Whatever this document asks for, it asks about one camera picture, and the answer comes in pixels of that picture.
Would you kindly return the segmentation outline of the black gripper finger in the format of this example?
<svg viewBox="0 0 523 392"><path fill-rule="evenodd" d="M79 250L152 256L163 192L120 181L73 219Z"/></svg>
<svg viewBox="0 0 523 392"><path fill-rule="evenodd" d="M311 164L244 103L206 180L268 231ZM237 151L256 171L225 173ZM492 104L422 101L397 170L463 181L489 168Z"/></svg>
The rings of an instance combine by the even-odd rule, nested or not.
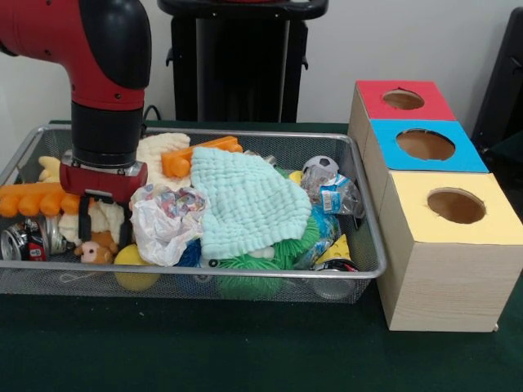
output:
<svg viewBox="0 0 523 392"><path fill-rule="evenodd" d="M123 249L132 242L132 212L127 203L116 203L116 205L118 206L118 246Z"/></svg>
<svg viewBox="0 0 523 392"><path fill-rule="evenodd" d="M99 199L99 194L92 189L87 189L79 199L78 237L83 243L90 241L92 238L92 219L89 209L92 204L97 207Z"/></svg>

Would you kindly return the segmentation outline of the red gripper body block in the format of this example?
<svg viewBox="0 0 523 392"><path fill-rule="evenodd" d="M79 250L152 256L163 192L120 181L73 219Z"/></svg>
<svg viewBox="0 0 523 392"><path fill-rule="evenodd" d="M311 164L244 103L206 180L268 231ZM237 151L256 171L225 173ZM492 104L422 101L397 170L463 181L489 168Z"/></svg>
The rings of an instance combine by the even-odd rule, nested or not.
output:
<svg viewBox="0 0 523 392"><path fill-rule="evenodd" d="M147 178L148 167L142 162L115 170L60 164L60 184L66 193L110 198L116 203L128 203L131 196L145 185Z"/></svg>

